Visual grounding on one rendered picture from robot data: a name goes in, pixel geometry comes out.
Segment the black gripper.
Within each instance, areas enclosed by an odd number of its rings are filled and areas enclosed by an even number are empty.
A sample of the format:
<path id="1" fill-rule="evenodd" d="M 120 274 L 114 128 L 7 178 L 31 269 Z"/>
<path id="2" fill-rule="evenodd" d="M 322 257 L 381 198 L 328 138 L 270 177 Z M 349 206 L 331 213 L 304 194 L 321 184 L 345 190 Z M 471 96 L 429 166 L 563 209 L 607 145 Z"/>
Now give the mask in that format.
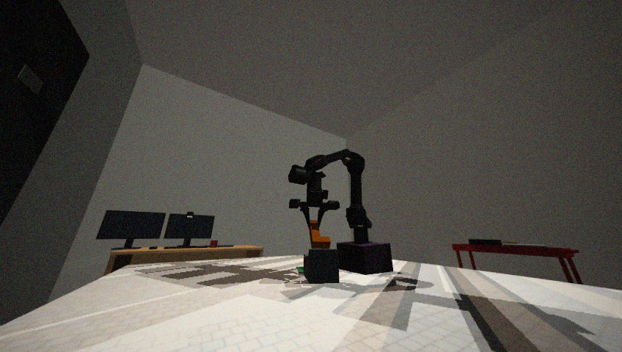
<path id="1" fill-rule="evenodd" d="M 307 195 L 309 190 L 312 191 L 320 191 L 322 188 L 318 185 L 310 185 L 307 186 Z M 306 202 L 301 202 L 300 199 L 291 199 L 289 201 L 289 208 L 298 208 L 300 207 L 300 211 L 303 211 L 305 219 L 307 221 L 307 225 L 310 228 L 310 208 L 309 207 L 318 207 L 318 226 L 321 224 L 321 219 L 324 213 L 328 210 L 337 210 L 340 208 L 340 203 L 338 201 L 329 200 L 328 202 L 319 202 L 318 200 L 308 200 Z"/>

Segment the orange l-shaped part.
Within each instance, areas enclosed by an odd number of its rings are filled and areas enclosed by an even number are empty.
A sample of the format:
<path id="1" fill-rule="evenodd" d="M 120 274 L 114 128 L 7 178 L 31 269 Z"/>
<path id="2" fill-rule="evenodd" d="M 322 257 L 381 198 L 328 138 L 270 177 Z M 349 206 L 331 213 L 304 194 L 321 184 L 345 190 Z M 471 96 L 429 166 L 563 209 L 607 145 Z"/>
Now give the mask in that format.
<path id="1" fill-rule="evenodd" d="M 330 237 L 321 236 L 318 220 L 310 220 L 309 231 L 312 249 L 329 249 Z"/>

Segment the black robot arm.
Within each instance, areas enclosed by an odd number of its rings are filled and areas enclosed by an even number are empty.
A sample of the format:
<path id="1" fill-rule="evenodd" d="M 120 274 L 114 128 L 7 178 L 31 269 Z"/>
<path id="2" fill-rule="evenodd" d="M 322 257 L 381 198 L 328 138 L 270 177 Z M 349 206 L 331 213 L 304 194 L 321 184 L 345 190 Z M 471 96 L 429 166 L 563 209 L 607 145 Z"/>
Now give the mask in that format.
<path id="1" fill-rule="evenodd" d="M 346 158 L 350 159 L 346 159 Z M 368 241 L 367 229 L 372 227 L 372 223 L 366 216 L 366 211 L 362 206 L 362 179 L 361 174 L 365 168 L 365 160 L 358 153 L 351 152 L 348 149 L 338 151 L 329 155 L 315 155 L 306 160 L 304 167 L 293 165 L 288 175 L 290 183 L 296 183 L 307 186 L 321 186 L 321 178 L 326 175 L 323 172 L 315 172 L 324 168 L 327 164 L 341 160 L 351 175 L 351 205 L 346 208 L 347 222 L 350 228 L 354 228 L 354 241 L 352 243 L 370 243 Z M 309 190 L 308 200 L 328 199 L 327 190 L 312 191 Z M 358 227 L 362 225 L 363 227 Z"/>

